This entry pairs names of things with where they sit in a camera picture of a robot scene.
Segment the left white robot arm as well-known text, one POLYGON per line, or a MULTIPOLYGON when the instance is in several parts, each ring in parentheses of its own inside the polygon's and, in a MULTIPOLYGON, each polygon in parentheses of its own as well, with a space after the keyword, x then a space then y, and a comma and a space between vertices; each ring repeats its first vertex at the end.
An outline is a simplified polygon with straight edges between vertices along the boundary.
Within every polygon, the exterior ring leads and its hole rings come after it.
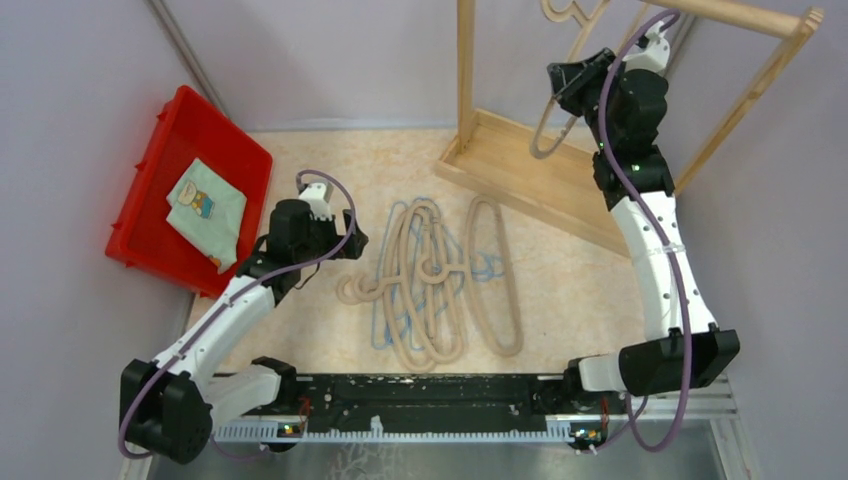
POLYGON ((295 288, 303 269, 359 258, 368 237, 354 206, 320 218, 302 199, 279 201, 269 231, 257 238, 213 307, 180 339, 150 361, 135 359, 120 377, 118 449, 128 459, 153 454, 179 464, 193 461, 217 427, 260 406, 292 411, 298 384, 284 377, 288 364, 259 360, 215 380, 219 365, 253 326, 295 288))

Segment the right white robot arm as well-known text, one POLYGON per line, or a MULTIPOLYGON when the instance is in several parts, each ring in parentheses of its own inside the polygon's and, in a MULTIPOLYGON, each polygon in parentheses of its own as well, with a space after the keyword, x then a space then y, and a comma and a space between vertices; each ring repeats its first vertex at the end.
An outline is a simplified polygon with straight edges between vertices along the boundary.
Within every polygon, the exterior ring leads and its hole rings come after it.
POLYGON ((615 59, 603 49, 547 67, 554 99, 587 122, 598 144, 593 178, 624 236, 645 317, 643 342, 570 361, 563 398, 576 412, 608 391, 644 397, 707 387, 740 351, 737 333, 721 330, 706 306, 679 233, 675 186, 655 143, 668 83, 623 64, 605 90, 615 59))

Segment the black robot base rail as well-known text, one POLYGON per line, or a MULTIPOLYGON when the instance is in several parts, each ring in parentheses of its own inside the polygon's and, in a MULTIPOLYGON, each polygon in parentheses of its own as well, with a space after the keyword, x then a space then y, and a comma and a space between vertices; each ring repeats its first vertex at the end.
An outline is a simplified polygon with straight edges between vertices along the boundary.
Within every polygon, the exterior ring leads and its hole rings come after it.
POLYGON ((574 395, 559 374, 302 374, 250 415, 290 416, 309 433, 542 433, 569 415, 598 425, 625 411, 616 393, 574 395))

